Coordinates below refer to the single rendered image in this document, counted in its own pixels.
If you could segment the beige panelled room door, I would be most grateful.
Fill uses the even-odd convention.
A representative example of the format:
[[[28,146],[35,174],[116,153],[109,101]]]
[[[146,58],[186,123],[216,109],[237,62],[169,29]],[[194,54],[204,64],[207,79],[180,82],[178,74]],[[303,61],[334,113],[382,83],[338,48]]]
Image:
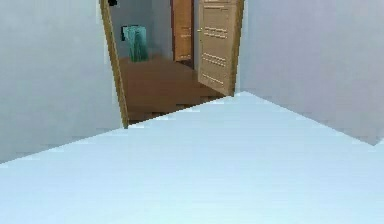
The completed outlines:
[[[199,81],[229,96],[234,93],[232,78],[235,0],[199,2]]]

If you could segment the brown wooden room door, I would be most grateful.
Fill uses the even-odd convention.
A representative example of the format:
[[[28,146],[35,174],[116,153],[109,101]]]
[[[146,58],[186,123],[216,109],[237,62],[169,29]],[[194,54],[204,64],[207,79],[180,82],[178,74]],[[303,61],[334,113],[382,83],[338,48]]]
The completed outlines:
[[[173,60],[193,67],[193,0],[171,0]]]

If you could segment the teal translucent bin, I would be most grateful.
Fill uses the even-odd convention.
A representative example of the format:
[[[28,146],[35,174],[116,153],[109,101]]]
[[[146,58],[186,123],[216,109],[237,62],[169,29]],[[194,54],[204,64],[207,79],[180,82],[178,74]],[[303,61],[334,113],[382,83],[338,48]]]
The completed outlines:
[[[148,46],[146,28],[141,25],[122,27],[123,40],[128,42],[129,57],[132,62],[147,61]]]

